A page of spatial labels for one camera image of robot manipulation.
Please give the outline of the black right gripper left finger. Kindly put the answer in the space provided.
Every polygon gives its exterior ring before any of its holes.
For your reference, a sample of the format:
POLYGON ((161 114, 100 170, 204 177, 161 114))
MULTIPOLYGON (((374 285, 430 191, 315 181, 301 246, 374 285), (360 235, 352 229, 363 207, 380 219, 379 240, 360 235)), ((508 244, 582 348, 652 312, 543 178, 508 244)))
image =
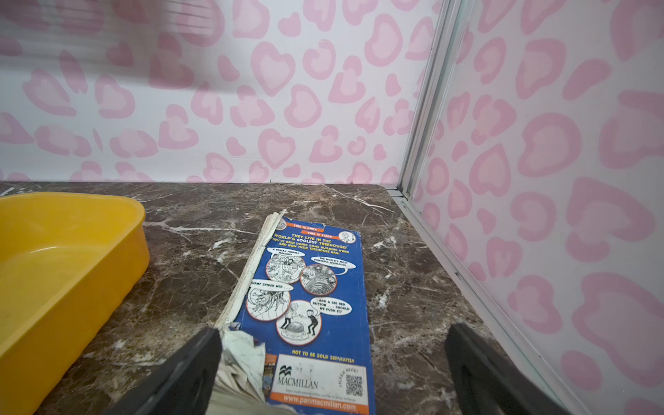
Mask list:
POLYGON ((105 412, 204 414, 209 406, 221 352, 219 330, 200 330, 105 412))

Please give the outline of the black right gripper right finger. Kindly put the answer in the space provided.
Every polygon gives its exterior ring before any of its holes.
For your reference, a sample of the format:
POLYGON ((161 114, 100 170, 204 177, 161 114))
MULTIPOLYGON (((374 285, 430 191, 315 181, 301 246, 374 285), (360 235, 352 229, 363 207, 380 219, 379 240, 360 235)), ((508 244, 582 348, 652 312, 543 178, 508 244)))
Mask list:
POLYGON ((464 323, 451 325, 444 342, 463 414, 566 414, 464 323))

